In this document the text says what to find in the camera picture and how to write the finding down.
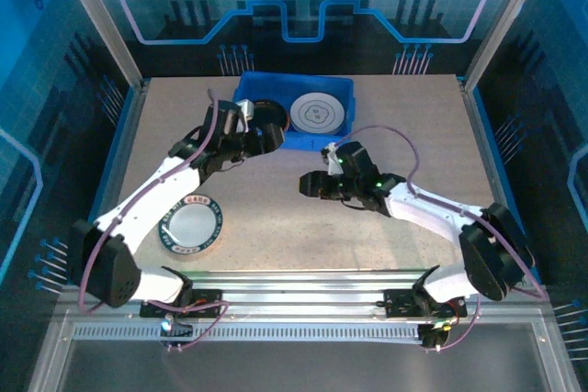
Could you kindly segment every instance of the blue bin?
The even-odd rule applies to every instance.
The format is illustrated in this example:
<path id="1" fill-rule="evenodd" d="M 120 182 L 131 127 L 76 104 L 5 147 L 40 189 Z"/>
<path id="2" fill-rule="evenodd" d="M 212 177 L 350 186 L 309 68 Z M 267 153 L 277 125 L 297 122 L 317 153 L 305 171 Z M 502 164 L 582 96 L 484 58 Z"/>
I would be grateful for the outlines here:
<path id="1" fill-rule="evenodd" d="M 239 87 L 235 91 L 232 101 L 274 100 L 289 113 L 292 103 L 301 95 L 310 92 L 322 92 L 339 100 L 345 110 L 345 120 L 341 128 L 334 135 L 316 135 L 298 132 L 290 124 L 282 147 L 299 151 L 320 151 L 330 142 L 337 142 L 351 133 L 353 121 L 356 118 L 353 80 L 295 73 L 247 71 L 241 76 L 241 82 L 239 82 Z"/>

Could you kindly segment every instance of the glass enclosure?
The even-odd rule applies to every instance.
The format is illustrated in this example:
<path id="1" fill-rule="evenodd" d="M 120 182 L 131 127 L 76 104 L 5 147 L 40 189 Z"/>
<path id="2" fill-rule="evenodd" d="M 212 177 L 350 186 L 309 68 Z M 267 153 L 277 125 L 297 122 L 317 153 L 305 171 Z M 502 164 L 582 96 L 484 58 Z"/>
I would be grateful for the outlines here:
<path id="1" fill-rule="evenodd" d="M 556 305 L 585 304 L 588 283 L 587 29 L 588 0 L 526 0 L 479 84 Z M 585 380 L 585 362 L 574 365 Z"/>
<path id="2" fill-rule="evenodd" d="M 506 1 L 103 0 L 143 78 L 460 76 Z M 66 283 L 66 248 L 53 235 L 96 217 L 134 98 L 79 0 L 0 0 L 0 12 L 0 342 L 10 347 L 0 384 L 10 391 L 26 388 Z M 526 0 L 476 91 L 503 183 L 561 304 L 586 300 L 588 282 L 586 20 L 588 0 Z"/>
<path id="3" fill-rule="evenodd" d="M 503 0 L 104 1 L 151 77 L 463 74 Z"/>
<path id="4" fill-rule="evenodd" d="M 0 0 L 0 17 L 0 388 L 19 391 L 61 289 L 41 241 L 90 214 L 128 86 L 78 0 Z"/>

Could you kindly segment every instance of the wooden table surface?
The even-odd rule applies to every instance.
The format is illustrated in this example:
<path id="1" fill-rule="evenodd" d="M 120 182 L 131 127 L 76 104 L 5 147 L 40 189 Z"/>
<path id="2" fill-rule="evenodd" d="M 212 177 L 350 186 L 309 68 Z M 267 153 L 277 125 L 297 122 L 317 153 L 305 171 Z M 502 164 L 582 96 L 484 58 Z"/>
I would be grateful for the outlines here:
<path id="1" fill-rule="evenodd" d="M 404 131 L 421 154 L 414 182 L 425 190 L 487 206 L 492 194 L 452 75 L 358 75 L 354 129 L 386 124 Z M 141 113 L 120 199 L 156 170 L 168 150 L 199 126 L 207 88 L 232 99 L 238 77 L 155 78 Z M 406 176 L 413 154 L 383 130 L 357 136 L 381 172 Z M 156 229 L 135 258 L 142 266 L 195 270 L 416 269 L 461 259 L 458 248 L 420 227 L 299 194 L 300 176 L 326 170 L 318 152 L 279 150 L 213 175 L 198 193 L 215 199 L 224 225 L 204 252 L 179 256 Z"/>

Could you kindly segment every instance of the cable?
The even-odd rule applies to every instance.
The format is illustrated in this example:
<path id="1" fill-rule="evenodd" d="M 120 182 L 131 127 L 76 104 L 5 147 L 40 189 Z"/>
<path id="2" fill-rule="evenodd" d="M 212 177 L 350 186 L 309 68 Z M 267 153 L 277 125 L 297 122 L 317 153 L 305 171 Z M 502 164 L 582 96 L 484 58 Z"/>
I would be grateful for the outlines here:
<path id="1" fill-rule="evenodd" d="M 454 346 L 458 345 L 458 343 L 461 343 L 468 336 L 468 334 L 471 332 L 471 330 L 473 330 L 474 326 L 476 325 L 476 322 L 480 318 L 480 309 L 481 309 L 481 294 L 478 294 L 476 297 L 477 297 L 476 310 L 474 311 L 474 317 L 471 318 L 471 322 L 469 323 L 469 326 L 466 328 L 464 333 L 458 337 L 457 340 L 455 340 L 454 342 L 451 342 L 450 344 L 446 344 L 445 346 L 443 346 L 441 348 L 438 348 L 436 350 L 437 352 L 440 353 L 441 351 L 446 351 L 447 349 L 451 349 Z"/>
<path id="2" fill-rule="evenodd" d="M 190 305 L 183 307 L 183 310 L 185 312 L 180 312 L 178 313 L 178 317 L 182 316 L 183 314 L 187 314 L 187 310 L 196 306 L 196 305 L 202 305 L 203 303 L 206 303 L 206 299 L 205 298 L 200 298 L 199 300 L 197 300 L 194 303 L 191 303 Z M 183 333 L 174 333 L 174 335 L 170 335 L 170 338 L 176 338 L 176 337 L 187 337 L 189 335 L 193 335 L 194 334 L 194 327 L 190 324 L 190 323 L 185 323 L 184 321 L 180 321 L 177 318 L 174 319 L 173 324 L 172 324 L 172 328 L 177 328 L 177 326 L 180 326 L 182 329 L 186 330 L 186 332 Z M 169 341 L 161 341 L 161 344 L 167 349 L 168 346 L 170 346 L 170 342 Z"/>
<path id="3" fill-rule="evenodd" d="M 85 313 L 85 314 L 92 313 L 103 305 L 103 302 L 100 302 L 97 305 L 95 305 L 94 307 L 92 307 L 91 309 L 86 310 L 84 297 L 85 297 L 85 291 L 88 287 L 88 280 L 90 278 L 90 273 L 92 272 L 92 268 L 94 267 L 94 263 L 96 262 L 96 258 L 98 256 L 98 254 L 100 253 L 100 250 L 102 250 L 102 246 L 104 245 L 104 243 L 106 242 L 107 238 L 110 236 L 112 231 L 122 222 L 122 220 L 127 215 L 127 213 L 129 213 L 129 211 L 135 206 L 135 204 L 137 204 L 137 202 L 139 202 L 141 200 L 142 197 L 147 195 L 147 193 L 149 193 L 153 188 L 155 188 L 158 184 L 163 183 L 170 176 L 172 176 L 172 175 L 178 173 L 179 171 L 185 169 L 186 167 L 188 167 L 190 165 L 190 163 L 193 162 L 204 151 L 204 149 L 206 149 L 206 146 L 209 144 L 210 139 L 212 138 L 212 134 L 214 132 L 214 129 L 217 125 L 217 119 L 219 116 L 219 100 L 216 98 L 216 96 L 214 95 L 214 93 L 212 92 L 211 89 L 209 89 L 207 91 L 207 93 L 209 95 L 210 100 L 212 101 L 212 121 L 210 122 L 209 133 L 207 133 L 206 138 L 202 141 L 202 144 L 200 144 L 198 146 L 198 149 L 192 155 L 190 155 L 185 161 L 181 162 L 180 164 L 178 164 L 176 167 L 169 170 L 168 172 L 162 174 L 159 178 L 152 180 L 141 191 L 137 192 L 137 195 L 135 195 L 129 201 L 129 203 L 120 211 L 119 215 L 116 218 L 112 219 L 112 222 L 104 230 L 104 232 L 102 233 L 102 235 L 100 236 L 100 238 L 96 242 L 96 245 L 92 249 L 92 252 L 90 253 L 90 256 L 88 257 L 87 263 L 85 264 L 84 273 L 82 275 L 82 280 L 80 282 L 80 291 L 79 291 L 78 298 L 77 298 L 77 304 L 78 304 L 78 307 L 80 308 L 80 311 L 82 313 Z"/>
<path id="4" fill-rule="evenodd" d="M 192 136 L 196 133 L 199 132 L 202 129 L 202 126 L 198 126 L 196 128 L 193 128 L 192 130 L 190 130 L 186 136 L 182 139 L 182 140 L 189 140 L 190 138 L 192 138 Z"/>
<path id="5" fill-rule="evenodd" d="M 344 205 L 344 207 L 351 208 L 352 210 L 357 210 L 357 211 L 366 211 L 366 208 L 365 208 L 365 207 L 355 207 L 355 206 L 350 206 L 350 205 L 346 204 L 346 203 L 345 203 L 345 201 L 344 201 L 343 199 L 341 199 L 341 204 L 343 204 L 343 205 Z"/>
<path id="6" fill-rule="evenodd" d="M 172 311 L 172 312 L 182 312 L 182 313 L 203 311 L 204 309 L 215 308 L 215 307 L 224 307 L 222 309 L 222 311 L 220 312 L 219 316 L 210 324 L 210 326 L 208 326 L 207 329 L 204 332 L 202 332 L 200 335 L 198 335 L 197 338 L 194 339 L 192 342 L 189 342 L 185 345 L 178 344 L 177 346 L 171 346 L 171 345 L 167 346 L 167 349 L 169 351 L 176 350 L 178 352 L 182 352 L 185 349 L 191 348 L 192 346 L 194 346 L 198 342 L 202 341 L 202 339 L 204 339 L 204 337 L 209 335 L 210 332 L 212 331 L 212 329 L 219 324 L 219 322 L 222 320 L 224 315 L 227 313 L 227 310 L 229 309 L 229 302 L 227 302 L 226 300 L 220 300 L 218 302 L 209 303 L 207 305 L 202 305 L 202 306 L 192 307 L 192 308 L 172 307 L 170 305 L 166 305 L 165 303 L 158 302 L 156 300 L 149 300 L 149 303 L 151 303 L 155 307 L 158 307 L 161 309 L 166 309 L 166 310 Z"/>
<path id="7" fill-rule="evenodd" d="M 240 160 L 238 163 L 236 163 L 235 165 L 232 165 L 231 167 L 229 167 L 228 169 L 223 169 L 223 170 L 219 170 L 217 172 L 217 174 L 224 174 L 225 172 L 229 172 L 232 169 L 236 169 L 237 167 L 241 167 L 243 165 L 243 163 L 245 162 L 245 160 Z"/>
<path id="8" fill-rule="evenodd" d="M 523 274 L 531 281 L 531 283 L 533 284 L 533 287 L 536 289 L 537 292 L 533 293 L 533 292 L 530 292 L 527 290 L 523 290 L 521 288 L 517 288 L 516 291 L 528 294 L 529 296 L 539 298 L 544 301 L 548 301 L 547 293 L 543 290 L 543 288 L 541 287 L 541 285 L 539 284 L 537 279 L 533 276 L 531 271 L 527 268 L 526 264 L 523 262 L 523 260 L 520 258 L 520 256 L 516 253 L 513 246 L 510 243 L 508 243 L 506 238 L 500 233 L 500 231 L 498 231 L 495 227 L 493 227 L 490 224 L 490 222 L 486 221 L 485 219 L 483 219 L 483 218 L 481 218 L 481 217 L 479 217 L 479 216 L 477 216 L 467 210 L 463 210 L 461 207 L 456 207 L 453 204 L 449 204 L 446 201 L 441 201 L 441 200 L 436 199 L 435 197 L 432 197 L 432 196 L 422 195 L 414 189 L 413 177 L 414 177 L 414 174 L 416 174 L 416 171 L 418 170 L 419 166 L 421 165 L 421 157 L 420 157 L 419 152 L 416 149 L 416 146 L 414 145 L 414 143 L 406 135 L 404 135 L 404 133 L 402 133 L 400 130 L 392 128 L 390 126 L 385 126 L 385 125 L 380 125 L 380 124 L 365 126 L 364 128 L 354 130 L 353 132 L 349 133 L 348 135 L 345 135 L 343 138 L 341 138 L 339 141 L 337 141 L 335 143 L 335 146 L 340 146 L 346 140 L 349 140 L 351 137 L 354 137 L 359 132 L 362 132 L 367 129 L 386 129 L 386 130 L 390 130 L 391 132 L 394 132 L 397 135 L 399 135 L 400 137 L 402 137 L 408 143 L 408 145 L 411 147 L 411 149 L 413 150 L 413 154 L 414 154 L 414 167 L 411 170 L 411 172 L 408 174 L 408 177 L 406 178 L 406 185 L 407 185 L 409 191 L 413 194 L 413 196 L 420 197 L 424 201 L 430 202 L 430 203 L 435 204 L 441 208 L 445 208 L 447 210 L 458 213 L 460 216 L 466 216 L 467 218 L 470 218 L 470 219 L 473 219 L 473 220 L 479 222 L 487 231 L 489 231 L 496 238 L 496 240 L 498 242 L 500 242 L 500 244 L 504 247 L 504 249 L 511 255 L 511 257 L 516 262 L 516 264 L 519 266 L 519 268 L 521 269 Z M 438 351 L 446 351 L 447 349 L 453 348 L 458 343 L 463 341 L 466 338 L 466 336 L 468 336 L 468 334 L 471 332 L 474 325 L 476 324 L 476 322 L 480 318 L 481 294 L 478 294 L 477 298 L 478 299 L 477 299 L 476 310 L 474 312 L 474 316 L 471 319 L 471 322 L 469 323 L 469 326 L 466 329 L 466 331 L 461 336 L 459 336 L 459 338 L 457 340 L 455 340 L 454 342 L 452 342 L 442 348 L 439 348 Z"/>

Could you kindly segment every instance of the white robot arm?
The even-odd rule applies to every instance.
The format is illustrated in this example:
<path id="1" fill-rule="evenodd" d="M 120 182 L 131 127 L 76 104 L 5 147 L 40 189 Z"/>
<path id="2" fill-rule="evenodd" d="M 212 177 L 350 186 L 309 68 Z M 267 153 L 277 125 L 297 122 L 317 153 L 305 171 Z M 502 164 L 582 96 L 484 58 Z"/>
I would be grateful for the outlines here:
<path id="1" fill-rule="evenodd" d="M 239 162 L 269 153 L 284 141 L 278 124 L 253 121 L 254 105 L 250 101 L 238 104 L 220 101 L 217 124 L 213 128 L 212 112 L 211 106 L 203 127 L 194 129 L 176 143 L 157 171 L 126 200 L 100 216 L 94 224 L 82 220 L 73 224 L 67 264 L 73 283 L 82 285 L 90 252 L 105 231 L 111 229 L 90 271 L 88 293 L 113 308 L 130 300 L 156 301 L 177 308 L 189 304 L 191 282 L 186 277 L 166 267 L 139 269 L 133 254 L 153 226 L 178 201 L 219 171 L 225 162 Z M 178 167 L 194 155 L 210 130 L 213 135 L 204 151 L 186 167 Z M 193 139 L 197 131 L 198 138 Z M 153 182 L 157 185 L 146 192 L 146 187 Z M 139 200 L 129 204 L 137 197 Z"/>
<path id="2" fill-rule="evenodd" d="M 527 266 L 533 264 L 525 235 L 506 207 L 467 206 L 425 192 L 401 176 L 381 174 L 366 149 L 356 141 L 340 147 L 330 144 L 322 156 L 328 172 L 302 176 L 303 195 L 342 202 L 356 198 L 362 209 L 408 220 L 460 247 L 463 262 L 431 268 L 413 287 L 414 302 L 424 314 L 472 294 L 502 300 L 521 281 L 523 273 L 512 256 L 475 217 L 488 221 L 507 238 Z"/>

